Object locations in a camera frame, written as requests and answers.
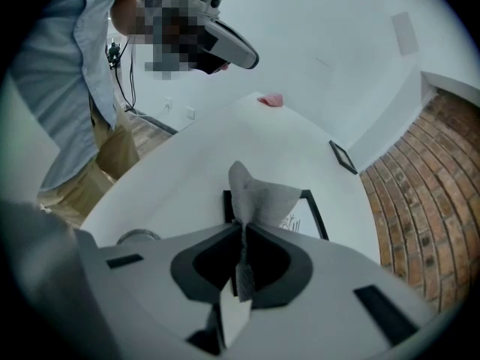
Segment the light blue shirt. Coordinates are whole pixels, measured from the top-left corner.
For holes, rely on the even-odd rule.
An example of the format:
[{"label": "light blue shirt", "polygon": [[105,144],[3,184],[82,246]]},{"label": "light blue shirt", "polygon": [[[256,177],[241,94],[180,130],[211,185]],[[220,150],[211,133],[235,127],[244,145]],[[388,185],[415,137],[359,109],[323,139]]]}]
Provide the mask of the light blue shirt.
[{"label": "light blue shirt", "polygon": [[105,56],[114,1],[52,0],[11,65],[20,94],[60,148],[41,191],[65,183],[98,153],[89,95],[109,125],[116,125]]}]

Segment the white paper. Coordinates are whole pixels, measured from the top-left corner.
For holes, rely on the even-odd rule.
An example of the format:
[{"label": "white paper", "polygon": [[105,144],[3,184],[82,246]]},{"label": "white paper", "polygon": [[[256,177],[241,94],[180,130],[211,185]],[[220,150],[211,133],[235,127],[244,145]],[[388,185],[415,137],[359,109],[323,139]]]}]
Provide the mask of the white paper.
[{"label": "white paper", "polygon": [[229,279],[220,293],[220,315],[225,347],[229,348],[240,335],[250,319],[252,301],[240,302],[233,295],[232,279]]},{"label": "white paper", "polygon": [[281,222],[280,228],[320,239],[320,232],[307,199],[299,199],[293,210]]}]

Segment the pink object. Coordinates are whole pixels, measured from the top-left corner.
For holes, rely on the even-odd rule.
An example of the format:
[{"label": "pink object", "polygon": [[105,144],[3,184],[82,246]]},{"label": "pink object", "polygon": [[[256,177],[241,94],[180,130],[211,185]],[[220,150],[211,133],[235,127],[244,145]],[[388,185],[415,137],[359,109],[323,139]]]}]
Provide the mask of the pink object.
[{"label": "pink object", "polygon": [[270,107],[283,107],[284,97],[279,93],[271,93],[266,96],[257,98],[260,103],[264,103]]}]

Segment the brick wall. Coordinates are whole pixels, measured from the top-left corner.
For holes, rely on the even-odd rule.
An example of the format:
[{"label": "brick wall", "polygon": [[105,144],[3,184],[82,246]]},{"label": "brick wall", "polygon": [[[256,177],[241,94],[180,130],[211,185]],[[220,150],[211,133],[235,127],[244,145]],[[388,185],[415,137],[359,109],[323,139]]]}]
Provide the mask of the brick wall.
[{"label": "brick wall", "polygon": [[441,311],[480,264],[480,109],[446,91],[360,174],[382,266]]}]

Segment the black rectangular slot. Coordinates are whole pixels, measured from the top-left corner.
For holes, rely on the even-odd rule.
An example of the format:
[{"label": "black rectangular slot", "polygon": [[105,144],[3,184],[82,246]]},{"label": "black rectangular slot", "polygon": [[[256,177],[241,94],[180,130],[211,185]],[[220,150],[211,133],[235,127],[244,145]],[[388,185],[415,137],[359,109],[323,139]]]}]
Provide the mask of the black rectangular slot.
[{"label": "black rectangular slot", "polygon": [[418,328],[376,286],[354,289],[353,292],[392,346],[418,331]]},{"label": "black rectangular slot", "polygon": [[129,264],[136,263],[137,261],[143,260],[139,254],[116,257],[115,259],[108,259],[106,264],[110,267],[110,269],[120,268],[123,266],[128,266]]}]

